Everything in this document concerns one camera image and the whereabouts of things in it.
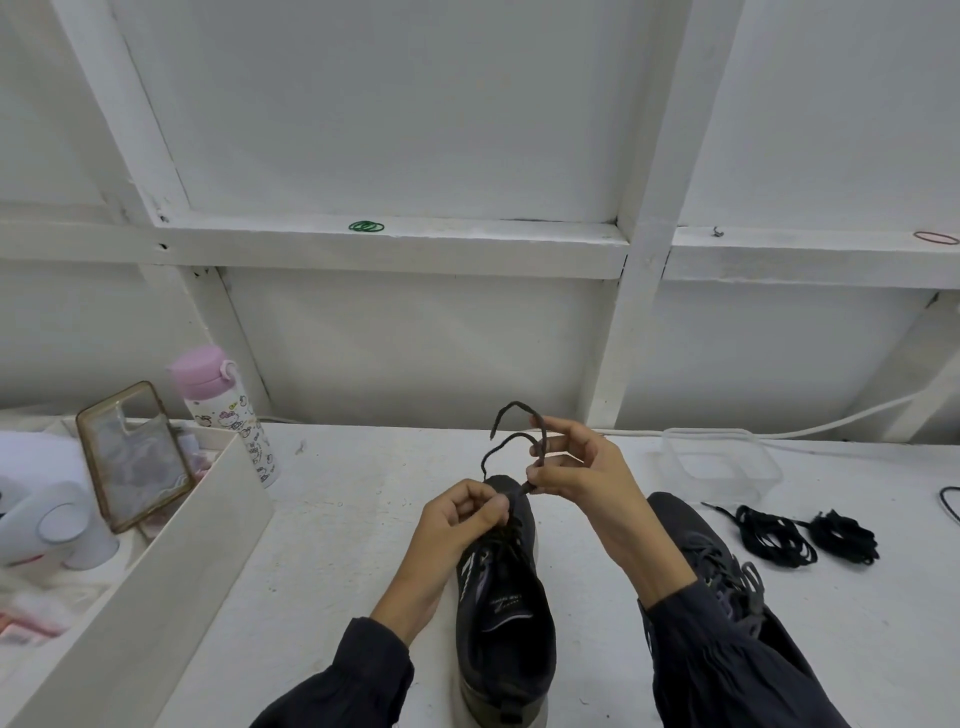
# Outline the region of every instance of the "black cable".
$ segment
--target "black cable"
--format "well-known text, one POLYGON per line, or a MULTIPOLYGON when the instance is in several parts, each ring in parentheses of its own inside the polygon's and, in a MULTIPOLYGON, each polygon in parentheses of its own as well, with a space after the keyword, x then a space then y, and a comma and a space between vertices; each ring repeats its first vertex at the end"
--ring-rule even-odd
POLYGON ((794 523, 808 530, 810 539, 819 548, 852 564, 869 566, 880 558, 876 551, 874 532, 836 511, 830 511, 826 515, 820 513, 810 523, 794 523))
POLYGON ((732 519, 740 529, 740 540, 744 547, 754 556, 789 569, 817 562, 817 549, 810 545, 790 519, 760 513, 746 505, 737 508, 736 515, 718 505, 703 505, 732 519))
POLYGON ((940 493, 938 493, 937 495, 940 496, 940 502, 943 504, 944 508, 947 509, 947 512, 951 516, 953 516, 953 519, 956 522, 960 523, 960 516, 957 516, 957 512, 953 510, 952 506, 950 506, 949 503, 947 503, 947 493, 949 493, 950 491, 960 491, 960 487, 957 487, 955 485, 948 485, 946 488, 941 488, 940 493))

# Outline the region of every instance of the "water bottle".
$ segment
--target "water bottle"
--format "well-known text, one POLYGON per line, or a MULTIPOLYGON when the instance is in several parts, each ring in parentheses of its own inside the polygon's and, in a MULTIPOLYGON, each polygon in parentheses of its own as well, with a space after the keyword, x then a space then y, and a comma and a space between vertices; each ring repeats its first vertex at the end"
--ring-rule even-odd
POLYGON ((194 422, 238 432, 263 487, 272 485, 280 467, 253 414, 236 363, 227 359, 220 347, 209 345, 190 350, 167 369, 194 422))

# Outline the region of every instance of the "black sleeve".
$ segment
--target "black sleeve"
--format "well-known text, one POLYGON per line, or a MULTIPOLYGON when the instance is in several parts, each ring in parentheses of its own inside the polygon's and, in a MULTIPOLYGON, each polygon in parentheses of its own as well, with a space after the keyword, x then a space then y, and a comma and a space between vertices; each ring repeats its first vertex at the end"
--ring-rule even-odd
POLYGON ((849 728, 820 683, 734 626, 703 582, 647 617, 665 728, 849 728))
POLYGON ((413 679, 407 646, 379 622, 354 619, 333 664, 276 700, 251 728, 389 728, 413 679))

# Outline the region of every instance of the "person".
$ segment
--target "person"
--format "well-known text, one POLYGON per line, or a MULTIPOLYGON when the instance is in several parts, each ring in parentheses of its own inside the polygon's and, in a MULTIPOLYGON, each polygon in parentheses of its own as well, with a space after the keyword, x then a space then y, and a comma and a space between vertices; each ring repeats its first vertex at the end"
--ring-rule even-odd
MULTIPOLYGON (((579 423, 543 420, 557 433, 547 439, 546 452, 554 454, 543 467, 531 466, 527 478, 534 494, 566 498, 583 511, 636 590, 663 725, 849 728, 802 656, 797 667, 781 654, 788 650, 734 624, 640 491, 620 449, 579 423)), ((370 616, 350 623, 332 665, 274 702, 252 728, 396 723, 414 675, 410 644, 433 617, 464 549, 506 523, 508 508, 506 497, 473 480, 428 502, 396 576, 370 616)))

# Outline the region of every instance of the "black sneaker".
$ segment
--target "black sneaker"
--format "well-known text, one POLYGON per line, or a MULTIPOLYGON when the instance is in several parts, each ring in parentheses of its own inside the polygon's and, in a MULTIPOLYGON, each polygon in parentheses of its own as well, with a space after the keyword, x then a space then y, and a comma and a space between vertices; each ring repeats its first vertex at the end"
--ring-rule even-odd
POLYGON ((557 636, 537 578, 537 527, 519 483, 506 475, 486 482, 510 499, 510 520, 457 565, 459 692, 480 728, 545 725, 557 636))
MULTIPOLYGON (((804 675, 816 680, 803 653, 787 634, 780 620, 763 602, 763 581, 751 562, 737 562, 727 545, 700 514, 669 493, 652 493, 650 507, 686 562, 716 595, 728 619, 751 637, 775 649, 804 675)), ((647 643, 652 632, 644 615, 647 643)))

